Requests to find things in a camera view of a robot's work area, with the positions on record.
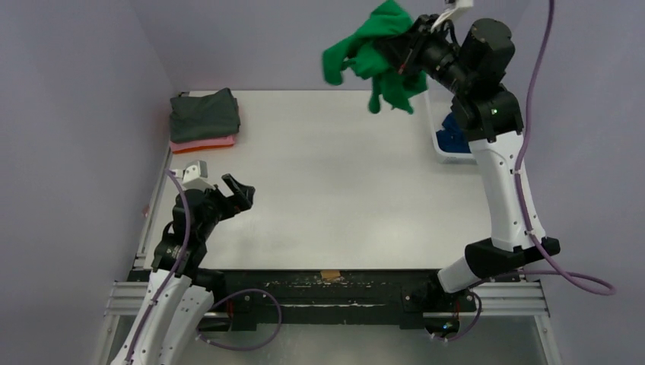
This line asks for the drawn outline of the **green t-shirt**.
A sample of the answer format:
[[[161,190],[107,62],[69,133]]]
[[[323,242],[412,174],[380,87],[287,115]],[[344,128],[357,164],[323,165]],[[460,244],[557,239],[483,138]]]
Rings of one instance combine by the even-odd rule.
[[[409,13],[397,2],[384,1],[355,32],[322,52],[323,80],[339,86],[344,83],[344,72],[349,69],[356,77],[371,81],[367,108],[372,114],[381,111],[383,101],[392,109],[412,114],[414,108],[410,99],[427,90],[426,76],[422,71],[399,74],[399,67],[391,66],[375,47],[377,40],[400,36],[412,25]]]

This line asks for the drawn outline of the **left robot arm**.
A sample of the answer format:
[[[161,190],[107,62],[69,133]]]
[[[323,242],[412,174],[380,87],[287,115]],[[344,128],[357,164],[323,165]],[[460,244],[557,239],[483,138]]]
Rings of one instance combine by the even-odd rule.
[[[227,291],[221,274],[201,268],[206,241],[217,224],[253,206],[256,190],[230,174],[231,194],[189,170],[167,170],[178,195],[172,220],[154,249],[146,293],[114,364],[173,364],[195,333],[200,318],[219,310]]]

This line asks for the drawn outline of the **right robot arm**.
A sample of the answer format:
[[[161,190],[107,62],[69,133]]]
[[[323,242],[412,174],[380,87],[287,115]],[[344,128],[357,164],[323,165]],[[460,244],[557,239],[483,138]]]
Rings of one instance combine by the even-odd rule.
[[[482,18],[456,44],[452,27],[432,30],[432,20],[420,16],[403,34],[377,41],[376,48],[399,74],[422,71],[453,95],[453,117],[483,181],[490,236],[467,245],[427,289],[429,304],[446,309],[457,292],[555,256],[561,246],[536,214],[521,156],[527,129],[517,98],[502,83],[515,53],[510,28]]]

